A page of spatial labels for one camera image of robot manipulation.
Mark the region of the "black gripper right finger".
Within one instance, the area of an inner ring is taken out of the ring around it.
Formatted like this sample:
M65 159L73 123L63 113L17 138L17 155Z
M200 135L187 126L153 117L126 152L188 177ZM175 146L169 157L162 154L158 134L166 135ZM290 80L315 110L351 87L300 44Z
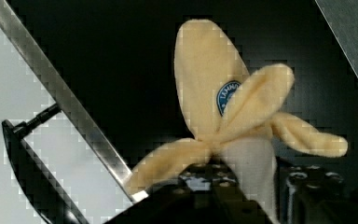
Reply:
M277 159L278 218L282 224L358 224L358 188L319 165Z

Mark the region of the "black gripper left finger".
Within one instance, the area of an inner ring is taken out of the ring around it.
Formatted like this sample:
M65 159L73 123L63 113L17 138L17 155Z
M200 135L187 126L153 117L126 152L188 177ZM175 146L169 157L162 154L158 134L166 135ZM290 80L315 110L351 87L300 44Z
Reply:
M272 224L261 206L243 195L238 178L221 161L192 164L146 193L104 224Z

